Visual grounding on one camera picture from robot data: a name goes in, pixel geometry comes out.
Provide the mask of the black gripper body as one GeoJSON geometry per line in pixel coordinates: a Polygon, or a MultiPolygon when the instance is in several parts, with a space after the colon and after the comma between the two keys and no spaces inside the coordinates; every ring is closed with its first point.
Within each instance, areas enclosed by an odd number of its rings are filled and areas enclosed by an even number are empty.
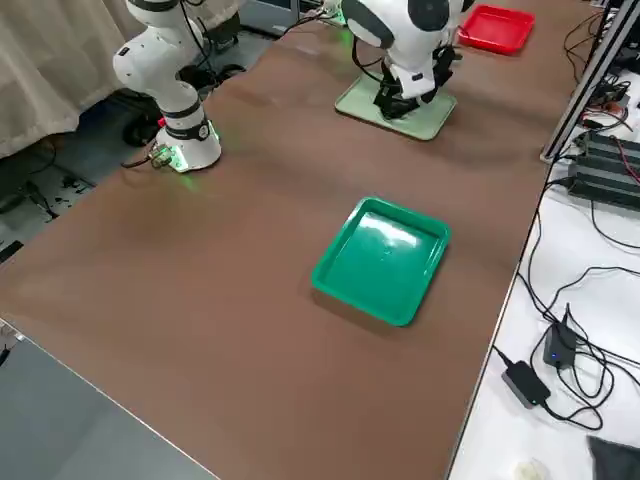
{"type": "Polygon", "coordinates": [[[419,107],[419,102],[415,98],[404,99],[400,81],[384,77],[375,97],[375,105],[381,111],[413,111],[419,107]]]}
{"type": "Polygon", "coordinates": [[[435,49],[432,53],[433,78],[435,90],[446,84],[453,75],[452,64],[461,59],[453,45],[444,45],[435,49]]]}

